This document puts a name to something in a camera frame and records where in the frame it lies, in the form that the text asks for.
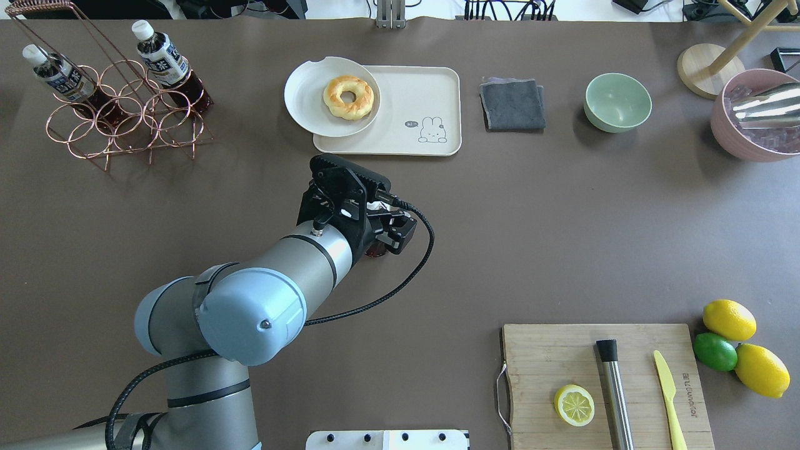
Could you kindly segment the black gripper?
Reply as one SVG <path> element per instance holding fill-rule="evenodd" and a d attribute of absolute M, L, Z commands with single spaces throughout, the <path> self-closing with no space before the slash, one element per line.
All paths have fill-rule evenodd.
<path fill-rule="evenodd" d="M 391 254 L 403 252 L 418 225 L 418 220 L 408 211 L 389 207 L 387 203 L 368 203 L 367 217 L 376 234 L 369 247 L 385 247 Z"/>

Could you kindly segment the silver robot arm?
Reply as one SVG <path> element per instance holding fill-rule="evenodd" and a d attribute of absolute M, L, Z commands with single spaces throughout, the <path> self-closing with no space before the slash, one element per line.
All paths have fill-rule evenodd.
<path fill-rule="evenodd" d="M 162 358 L 129 382 L 109 415 L 3 449 L 260 449 L 249 368 L 277 356 L 374 243 L 399 253 L 418 221 L 411 203 L 302 220 L 265 254 L 154 289 L 134 317 Z"/>

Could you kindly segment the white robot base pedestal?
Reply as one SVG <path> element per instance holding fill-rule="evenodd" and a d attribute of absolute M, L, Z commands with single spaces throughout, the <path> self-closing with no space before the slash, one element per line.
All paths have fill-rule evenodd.
<path fill-rule="evenodd" d="M 306 449 L 469 449 L 469 432 L 459 429 L 317 431 Z"/>

